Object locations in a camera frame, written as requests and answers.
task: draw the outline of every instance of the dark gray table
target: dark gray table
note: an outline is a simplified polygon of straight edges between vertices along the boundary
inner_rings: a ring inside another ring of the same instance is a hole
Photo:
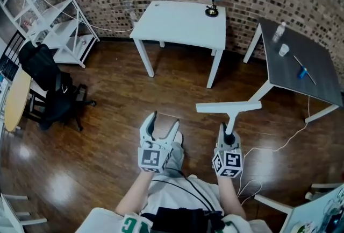
[[[274,43],[272,38],[277,27],[278,23],[260,18],[256,33],[243,60],[247,63],[262,35],[268,67],[268,80],[249,101],[258,101],[272,87],[280,87],[332,104],[325,110],[306,118],[306,123],[335,110],[339,106],[343,106],[338,77],[329,52],[311,39],[287,27],[280,40]],[[278,53],[282,44],[289,46],[289,52],[284,57],[281,57]],[[301,66],[293,56],[296,56],[303,66],[307,68],[316,84],[308,75],[305,75],[302,79],[298,78]]]

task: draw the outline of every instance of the wooden floor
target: wooden floor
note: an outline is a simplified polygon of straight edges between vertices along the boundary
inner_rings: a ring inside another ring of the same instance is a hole
[[[28,232],[74,232],[94,207],[114,210],[135,177],[139,127],[151,112],[159,113],[155,134],[164,135],[180,119],[184,134],[186,174],[216,182],[211,158],[220,122],[226,115],[198,114],[195,104],[248,100],[266,81],[264,62],[242,62],[225,52],[212,89],[206,83],[212,65],[211,51],[167,45],[146,45],[155,71],[148,77],[134,43],[101,42],[86,61],[86,69],[61,66],[75,82],[89,87],[82,115],[84,130],[74,121],[55,123],[41,131],[32,121],[5,134],[2,141],[1,190],[28,195],[29,202],[15,205],[44,216],[48,223],[26,227]],[[241,113],[235,130],[245,152],[250,148],[276,149],[304,127],[307,97],[273,88],[260,110]],[[310,100],[311,114],[327,104]],[[308,125],[289,145],[276,153],[253,151],[245,160],[243,184],[251,179],[263,184],[260,194],[296,206],[304,202],[311,183],[338,181],[343,168],[344,113],[336,110]],[[257,190],[253,183],[243,200]],[[278,232],[284,216],[257,202],[244,204],[249,219],[264,219]]]

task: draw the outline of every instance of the water bottle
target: water bottle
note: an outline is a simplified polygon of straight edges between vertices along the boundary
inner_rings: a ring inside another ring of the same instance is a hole
[[[280,37],[283,35],[285,30],[285,22],[283,22],[282,24],[280,24],[273,36],[273,41],[276,43],[278,42],[278,40],[280,39]]]

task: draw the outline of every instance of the white table top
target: white table top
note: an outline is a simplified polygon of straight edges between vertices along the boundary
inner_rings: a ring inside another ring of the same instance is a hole
[[[219,15],[211,18],[205,14],[205,4],[152,1],[130,38],[224,50],[226,10],[217,8]]]

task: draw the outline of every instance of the black office chair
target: black office chair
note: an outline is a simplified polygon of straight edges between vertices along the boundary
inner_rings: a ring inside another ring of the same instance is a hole
[[[20,50],[18,57],[22,69],[42,90],[47,91],[43,103],[36,101],[34,94],[30,99],[31,111],[35,105],[45,107],[41,113],[41,129],[48,129],[56,121],[66,124],[69,117],[74,116],[79,131],[82,131],[77,109],[83,105],[96,105],[94,100],[84,100],[87,87],[82,84],[78,87],[73,86],[70,74],[60,71],[51,50],[45,44],[34,47],[29,41]]]

